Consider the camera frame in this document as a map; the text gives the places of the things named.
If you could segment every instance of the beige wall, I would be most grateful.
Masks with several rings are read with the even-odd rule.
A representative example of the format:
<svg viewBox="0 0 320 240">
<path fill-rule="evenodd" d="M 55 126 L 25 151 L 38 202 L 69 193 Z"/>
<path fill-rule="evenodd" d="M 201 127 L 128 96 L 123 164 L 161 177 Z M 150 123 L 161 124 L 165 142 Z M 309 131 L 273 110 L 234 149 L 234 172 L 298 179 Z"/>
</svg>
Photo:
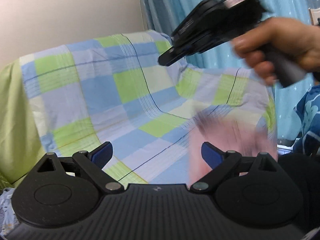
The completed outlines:
<svg viewBox="0 0 320 240">
<path fill-rule="evenodd" d="M 139 0 L 0 0 L 0 69 L 25 54 L 143 29 Z"/>
</svg>

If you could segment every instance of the light blue curtain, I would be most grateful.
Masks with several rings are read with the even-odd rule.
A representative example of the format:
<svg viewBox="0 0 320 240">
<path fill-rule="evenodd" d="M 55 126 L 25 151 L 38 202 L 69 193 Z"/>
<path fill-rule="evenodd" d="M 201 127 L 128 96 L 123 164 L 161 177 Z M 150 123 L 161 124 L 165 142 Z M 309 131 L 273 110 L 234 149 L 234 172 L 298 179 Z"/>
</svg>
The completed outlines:
<svg viewBox="0 0 320 240">
<path fill-rule="evenodd" d="M 168 35 L 202 0 L 141 0 L 147 14 L 148 28 Z M 293 17 L 305 24 L 310 24 L 308 7 L 320 7 L 319 0 L 263 0 L 274 14 L 265 17 Z M 187 57 L 187 61 L 200 68 L 246 67 L 243 60 L 237 58 L 228 43 L 222 44 L 203 54 Z M 311 75 L 293 86 L 274 88 L 276 115 L 278 121 L 278 142 L 290 144 L 300 130 L 300 123 L 294 115 L 293 108 L 306 91 L 313 86 Z"/>
</svg>

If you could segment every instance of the human hand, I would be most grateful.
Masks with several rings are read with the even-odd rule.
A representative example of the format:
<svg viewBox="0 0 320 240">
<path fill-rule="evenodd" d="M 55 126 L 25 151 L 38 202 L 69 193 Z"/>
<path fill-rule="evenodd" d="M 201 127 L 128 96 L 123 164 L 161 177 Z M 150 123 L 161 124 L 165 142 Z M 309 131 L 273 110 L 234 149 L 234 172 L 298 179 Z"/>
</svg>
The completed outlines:
<svg viewBox="0 0 320 240">
<path fill-rule="evenodd" d="M 259 47 L 267 43 L 292 56 L 305 71 L 320 70 L 320 28 L 318 26 L 305 25 L 292 18 L 274 17 L 231 42 L 235 52 L 245 59 L 267 85 L 272 85 L 277 79 L 273 64 L 266 61 L 264 53 L 259 50 Z"/>
</svg>

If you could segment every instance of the blurry pink object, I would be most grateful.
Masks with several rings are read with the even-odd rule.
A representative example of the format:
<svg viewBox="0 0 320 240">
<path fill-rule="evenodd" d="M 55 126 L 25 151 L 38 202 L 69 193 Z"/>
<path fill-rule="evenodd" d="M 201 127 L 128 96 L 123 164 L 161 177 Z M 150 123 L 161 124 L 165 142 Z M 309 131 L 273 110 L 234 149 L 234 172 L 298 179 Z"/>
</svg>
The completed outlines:
<svg viewBox="0 0 320 240">
<path fill-rule="evenodd" d="M 277 161 L 276 144 L 268 140 L 266 130 L 236 120 L 201 118 L 189 137 L 190 185 L 198 181 L 212 169 L 201 156 L 201 146 L 210 142 L 222 151 L 234 150 L 243 156 L 256 157 L 259 152 L 268 152 Z"/>
</svg>

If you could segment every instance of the checkered blanket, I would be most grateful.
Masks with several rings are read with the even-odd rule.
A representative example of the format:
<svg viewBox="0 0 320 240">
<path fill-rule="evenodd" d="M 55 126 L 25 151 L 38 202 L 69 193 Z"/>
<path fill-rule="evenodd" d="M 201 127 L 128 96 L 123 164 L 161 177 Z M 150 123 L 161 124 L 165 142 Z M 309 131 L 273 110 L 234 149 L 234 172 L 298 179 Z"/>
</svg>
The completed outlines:
<svg viewBox="0 0 320 240">
<path fill-rule="evenodd" d="M 104 171 L 128 183 L 188 182 L 195 109 L 266 126 L 276 145 L 272 94 L 247 69 L 157 63 L 170 47 L 154 31 L 117 34 L 20 58 L 42 147 L 70 156 L 110 141 Z"/>
</svg>

